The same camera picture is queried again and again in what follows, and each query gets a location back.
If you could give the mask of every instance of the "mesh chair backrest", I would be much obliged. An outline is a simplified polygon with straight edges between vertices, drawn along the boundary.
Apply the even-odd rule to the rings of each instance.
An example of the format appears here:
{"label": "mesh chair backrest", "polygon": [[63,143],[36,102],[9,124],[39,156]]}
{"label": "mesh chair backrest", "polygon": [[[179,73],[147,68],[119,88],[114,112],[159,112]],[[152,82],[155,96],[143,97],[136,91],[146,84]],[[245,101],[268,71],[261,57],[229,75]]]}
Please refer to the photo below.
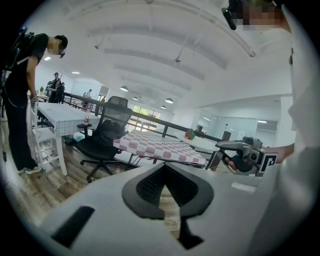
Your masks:
{"label": "mesh chair backrest", "polygon": [[108,102],[116,104],[116,105],[120,105],[123,106],[125,108],[128,107],[128,100],[126,98],[121,98],[118,96],[112,96],[108,99]]}
{"label": "mesh chair backrest", "polygon": [[108,122],[105,121],[110,120],[112,126],[117,127],[117,129],[113,130],[113,132],[119,133],[125,129],[125,126],[129,121],[131,115],[132,109],[108,101],[103,104],[101,118],[97,130],[108,129],[110,126],[106,125]]}

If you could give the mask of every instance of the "floor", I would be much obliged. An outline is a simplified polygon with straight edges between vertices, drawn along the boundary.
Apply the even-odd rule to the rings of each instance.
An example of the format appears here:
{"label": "floor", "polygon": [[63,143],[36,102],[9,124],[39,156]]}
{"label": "floor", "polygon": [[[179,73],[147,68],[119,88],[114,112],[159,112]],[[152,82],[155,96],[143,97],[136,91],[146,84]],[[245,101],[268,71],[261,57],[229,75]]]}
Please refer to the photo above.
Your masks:
{"label": "floor", "polygon": [[[62,143],[67,176],[64,176],[59,167],[59,161],[55,164],[47,164],[46,170],[32,175],[22,173],[19,175],[15,170],[10,151],[3,176],[4,188],[16,213],[25,220],[39,226],[52,209],[60,203],[87,186],[86,176],[93,169],[91,163],[80,164],[85,156],[73,146]],[[124,172],[124,164],[109,165],[112,172],[116,173],[117,166]],[[218,167],[218,173],[231,174],[222,164]],[[109,176],[104,170],[99,169],[93,176],[96,179]],[[165,212],[165,225],[171,234],[179,237],[180,218],[179,207],[172,198],[169,190],[165,187],[160,198],[160,206]]]}

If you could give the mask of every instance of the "recessed light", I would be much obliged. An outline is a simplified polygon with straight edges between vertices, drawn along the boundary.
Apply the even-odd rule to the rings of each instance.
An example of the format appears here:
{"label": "recessed light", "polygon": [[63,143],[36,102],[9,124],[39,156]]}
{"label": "recessed light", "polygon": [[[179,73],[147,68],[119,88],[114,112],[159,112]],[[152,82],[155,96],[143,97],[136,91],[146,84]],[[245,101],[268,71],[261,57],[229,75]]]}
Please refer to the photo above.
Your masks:
{"label": "recessed light", "polygon": [[172,98],[167,98],[167,99],[165,100],[165,102],[168,102],[168,103],[170,103],[170,104],[174,103],[174,101],[173,101]]}
{"label": "recessed light", "polygon": [[121,86],[120,89],[121,89],[122,91],[125,91],[125,92],[128,91],[128,88],[127,88],[126,86]]}

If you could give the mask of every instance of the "bottle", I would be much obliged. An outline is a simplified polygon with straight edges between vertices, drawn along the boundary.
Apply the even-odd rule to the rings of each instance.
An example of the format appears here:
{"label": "bottle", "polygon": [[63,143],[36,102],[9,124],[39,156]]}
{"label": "bottle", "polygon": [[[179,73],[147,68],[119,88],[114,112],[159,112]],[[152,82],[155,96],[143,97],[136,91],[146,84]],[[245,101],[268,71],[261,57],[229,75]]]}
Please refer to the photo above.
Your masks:
{"label": "bottle", "polygon": [[88,125],[89,124],[89,117],[90,117],[90,108],[88,108],[85,112],[85,116],[84,116],[84,120],[83,120],[83,123],[85,125]]}

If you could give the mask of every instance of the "black t-shirt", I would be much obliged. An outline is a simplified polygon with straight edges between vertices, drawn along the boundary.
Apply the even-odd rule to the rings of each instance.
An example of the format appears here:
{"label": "black t-shirt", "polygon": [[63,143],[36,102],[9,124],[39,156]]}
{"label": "black t-shirt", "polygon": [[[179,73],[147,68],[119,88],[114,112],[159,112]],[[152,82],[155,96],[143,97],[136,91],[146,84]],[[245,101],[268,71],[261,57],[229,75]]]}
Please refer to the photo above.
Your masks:
{"label": "black t-shirt", "polygon": [[[21,49],[21,52],[17,57],[17,61],[20,61],[25,57],[36,56],[39,63],[44,56],[48,41],[49,37],[46,34],[35,35],[30,39],[29,45],[27,44],[25,48]],[[29,89],[27,83],[27,65],[28,60],[25,60],[21,64],[16,65],[6,81],[6,92],[12,97],[26,98],[26,93]]]}

